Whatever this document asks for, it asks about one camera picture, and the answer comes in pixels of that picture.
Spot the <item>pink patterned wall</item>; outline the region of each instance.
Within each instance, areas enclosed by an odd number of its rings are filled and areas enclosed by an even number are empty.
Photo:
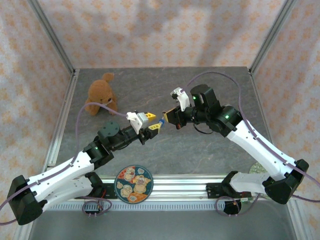
[[[320,1],[299,0],[254,76],[275,144],[320,182]],[[320,200],[308,179],[298,195]],[[320,204],[304,202],[315,239],[320,236]]]
[[[25,0],[0,1],[0,203],[14,177],[40,173],[70,78]],[[9,205],[0,222],[14,219]],[[0,226],[13,239],[17,224]]]
[[[40,0],[75,68],[250,66],[284,0]]]

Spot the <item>gray table surface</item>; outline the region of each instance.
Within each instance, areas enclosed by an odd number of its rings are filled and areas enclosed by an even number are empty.
[[[110,211],[88,218],[81,211],[46,211],[29,240],[295,240],[288,207],[258,201],[245,215],[216,211]]]
[[[81,69],[75,86],[71,107],[59,149],[57,164],[75,154],[75,123],[78,111],[88,97],[91,83],[101,79],[107,72],[115,73],[110,83],[118,98],[121,113],[151,112],[162,117],[162,112],[177,106],[170,92],[184,87],[195,75],[204,71],[218,71],[234,77],[241,85],[242,108],[251,124],[264,136],[267,130],[259,109],[254,87],[246,67],[166,67],[166,68],[108,68]],[[210,74],[202,76],[191,87],[207,84],[214,89],[221,105],[238,106],[238,89],[229,79]],[[110,115],[101,109],[96,116],[83,112],[79,123],[80,150],[91,142],[98,130],[108,121],[116,121],[121,128],[129,125],[122,117]],[[208,131],[207,126],[199,129]],[[192,124],[176,130],[166,123],[161,132],[144,146],[139,141],[127,148],[116,151],[114,159],[97,169],[100,176],[116,176],[118,172],[132,164],[146,167],[154,175],[159,174],[226,174],[230,171],[249,172],[256,161],[235,143],[218,133],[200,134]]]

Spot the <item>gray marble surface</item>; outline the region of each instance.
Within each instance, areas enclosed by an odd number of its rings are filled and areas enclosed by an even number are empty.
[[[104,73],[115,73],[110,83],[118,98],[118,111],[121,113],[151,112],[162,117],[162,112],[177,106],[170,92],[184,87],[195,75],[204,71],[218,71],[234,77],[242,88],[242,108],[251,124],[266,138],[267,130],[259,109],[258,101],[246,67],[168,67],[168,68],[108,68],[81,69],[75,87],[70,111],[62,137],[57,164],[75,154],[75,123],[78,111],[88,97],[88,88]],[[214,89],[221,105],[238,106],[237,86],[229,79],[216,75],[204,75],[197,84],[207,84]],[[79,123],[79,143],[82,150],[96,136],[98,130],[108,121],[117,121],[121,128],[129,122],[120,116],[110,115],[100,109],[96,116],[82,113]],[[209,131],[199,125],[200,130]],[[139,141],[127,148],[114,152],[114,159],[97,169],[100,176],[115,176],[122,168],[138,164],[152,174],[226,174],[237,170],[248,173],[256,161],[235,143],[218,133],[205,135],[198,133],[192,124],[176,130],[166,123],[161,132],[144,146]]]

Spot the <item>metal frame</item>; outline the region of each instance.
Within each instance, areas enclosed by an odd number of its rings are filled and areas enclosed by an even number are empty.
[[[64,134],[66,122],[68,119],[68,114],[74,96],[75,87],[78,81],[79,69],[75,70],[74,74],[71,76],[69,83],[67,85],[66,91],[64,93],[63,105],[59,113],[58,121],[54,129],[54,135],[50,143],[50,147],[44,162],[43,172],[47,167],[54,167],[56,165],[62,137]]]
[[[254,74],[255,71],[258,69],[259,64],[262,62],[264,57],[267,55],[267,52],[276,39],[276,36],[278,35],[280,29],[282,28],[284,22],[288,18],[293,6],[297,0],[286,0],[284,5],[282,6],[281,11],[279,12],[276,20],[274,21],[271,29],[269,30],[269,33],[267,34],[258,54],[256,55],[255,59],[253,60],[253,63],[251,67],[249,68],[250,74]]]
[[[68,55],[66,54],[65,50],[63,49],[61,43],[59,42],[59,39],[57,38],[55,31],[53,30],[51,24],[49,23],[49,20],[47,16],[45,15],[43,9],[40,6],[40,3],[38,0],[27,0],[29,5],[31,6],[32,10],[34,11],[36,17],[38,18],[39,22],[44,28],[44,31],[46,32],[47,36],[51,40],[54,48],[58,52],[61,60],[63,61],[63,64],[65,65],[66,69],[72,74],[75,69],[71,63],[71,61],[68,58]]]
[[[63,132],[65,129],[66,121],[68,118],[68,113],[70,109],[70,105],[72,102],[75,86],[78,79],[79,69],[75,70],[70,59],[68,58],[66,52],[64,51],[62,45],[60,44],[52,26],[49,23],[48,18],[46,17],[44,11],[42,10],[38,0],[27,0],[33,9],[35,15],[39,19],[40,23],[44,27],[45,32],[47,33],[49,39],[51,40],[54,48],[57,50],[61,60],[63,61],[65,67],[70,72],[71,77],[68,83],[65,99],[63,106],[60,110],[57,124],[54,129],[54,136],[50,143],[49,151],[47,153],[45,163],[42,171],[46,171],[47,168],[54,167],[56,164],[57,156],[59,153],[59,148],[63,136]],[[266,125],[267,134],[270,142],[272,143],[272,137],[268,130],[267,120],[265,118],[265,114],[263,108],[261,106],[259,94],[257,92],[257,88],[255,86],[254,81],[254,73],[258,69],[259,64],[262,62],[263,58],[266,56],[270,46],[276,39],[277,34],[282,28],[285,20],[287,19],[291,9],[293,8],[296,0],[287,0],[280,13],[278,14],[273,26],[271,27],[265,41],[263,42],[257,56],[255,57],[251,67],[248,69],[250,74],[250,80],[253,85],[254,92],[256,94],[258,105],[263,117],[264,124]],[[154,190],[150,197],[145,201],[145,205],[149,203],[156,202],[168,203],[168,202],[185,202],[188,204],[193,203],[208,203],[207,192],[205,190],[205,184],[208,182],[221,182],[225,175],[196,175],[196,174],[181,174],[181,175],[158,175],[154,176]],[[104,177],[102,178],[105,183],[113,183],[114,177]],[[74,205],[80,200],[73,199],[68,201],[67,205]],[[121,209],[122,202],[119,200],[115,200],[116,208]],[[291,220],[294,226],[294,230],[297,236],[297,239],[312,239],[311,232],[308,228],[308,222],[305,214],[301,209],[303,206],[301,205],[300,200],[291,199],[288,204],[288,210],[291,216]],[[62,210],[61,206],[56,206],[51,209],[54,210]],[[26,237],[30,235],[33,223],[29,223],[24,226],[18,226],[14,235],[15,240],[24,240]]]
[[[153,176],[154,186],[151,195],[140,204],[127,204],[119,199],[112,199],[111,211],[207,211],[214,210],[214,200],[208,199],[206,183],[221,183],[226,175],[176,174]],[[104,183],[113,183],[115,177],[102,177]],[[270,201],[260,198],[259,201]],[[83,199],[71,199],[52,206],[47,211],[81,211]],[[301,211],[300,200],[291,199],[287,206],[291,216],[295,235],[298,240],[312,240],[308,232],[308,221]],[[218,209],[224,208],[224,201],[219,201]],[[33,222],[18,226],[14,240],[28,238]]]

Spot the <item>teddy bear ear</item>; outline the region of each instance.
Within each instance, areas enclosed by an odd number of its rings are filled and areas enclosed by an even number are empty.
[[[113,80],[114,78],[115,78],[115,74],[110,72],[107,72],[102,76],[102,80],[106,81],[107,83]]]

